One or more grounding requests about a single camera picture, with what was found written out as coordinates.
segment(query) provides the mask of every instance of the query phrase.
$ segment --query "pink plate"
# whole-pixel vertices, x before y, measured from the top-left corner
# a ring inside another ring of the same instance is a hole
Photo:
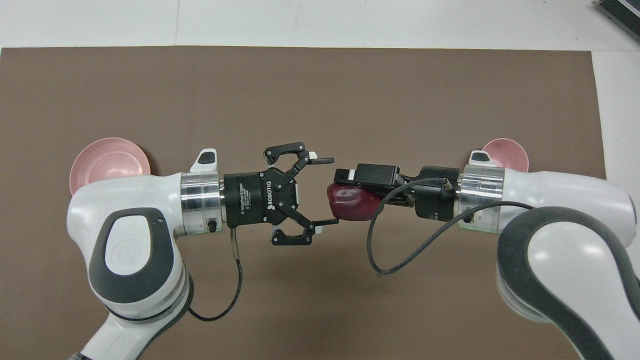
[[[136,144],[123,138],[104,138],[85,147],[76,157],[69,174],[69,189],[73,195],[84,185],[99,180],[149,174],[149,160]]]
[[[493,162],[499,167],[512,168],[519,172],[529,171],[527,152],[512,139],[499,138],[491,140],[482,150],[488,152]]]

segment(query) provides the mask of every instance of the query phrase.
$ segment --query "black button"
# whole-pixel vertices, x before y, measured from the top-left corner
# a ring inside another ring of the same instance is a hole
[[[216,153],[215,152],[203,152],[200,155],[200,159],[198,159],[198,164],[211,164],[216,162]]]
[[[483,152],[474,152],[473,155],[471,155],[471,160],[476,160],[476,161],[489,161],[489,155],[483,153]]]

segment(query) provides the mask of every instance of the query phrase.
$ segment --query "brown paper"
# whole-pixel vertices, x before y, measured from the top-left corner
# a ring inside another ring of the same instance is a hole
[[[100,138],[135,142],[159,176],[188,171],[204,147],[218,150],[223,174],[264,170],[265,147],[303,141],[336,159],[298,176],[300,211],[314,220],[331,215],[325,190],[336,168],[462,167],[498,137],[524,146],[530,171],[605,175],[584,52],[3,49],[0,115],[3,359],[66,359],[108,314],[65,225],[71,164]],[[451,229],[381,277],[367,260],[367,224],[327,227],[308,247],[274,247],[269,226],[240,227],[236,307],[213,323],[186,315],[142,359],[578,358],[556,327],[503,303],[496,235]],[[440,225],[389,207],[376,257],[392,266]],[[180,239],[179,248],[193,307],[219,313],[236,285],[228,230]]]

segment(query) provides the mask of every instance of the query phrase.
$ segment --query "pink dish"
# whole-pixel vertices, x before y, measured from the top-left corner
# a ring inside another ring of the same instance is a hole
[[[527,152],[512,139],[499,138],[491,140],[482,150],[488,152],[489,157],[499,167],[512,168],[519,172],[529,171]]]
[[[76,157],[69,174],[71,195],[84,185],[114,177],[149,175],[145,153],[123,138],[104,138],[85,147]]]

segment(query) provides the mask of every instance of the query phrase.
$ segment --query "white floor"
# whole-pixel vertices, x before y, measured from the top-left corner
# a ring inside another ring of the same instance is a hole
[[[592,0],[0,0],[0,47],[137,45],[590,50],[607,177],[640,206],[640,43]]]

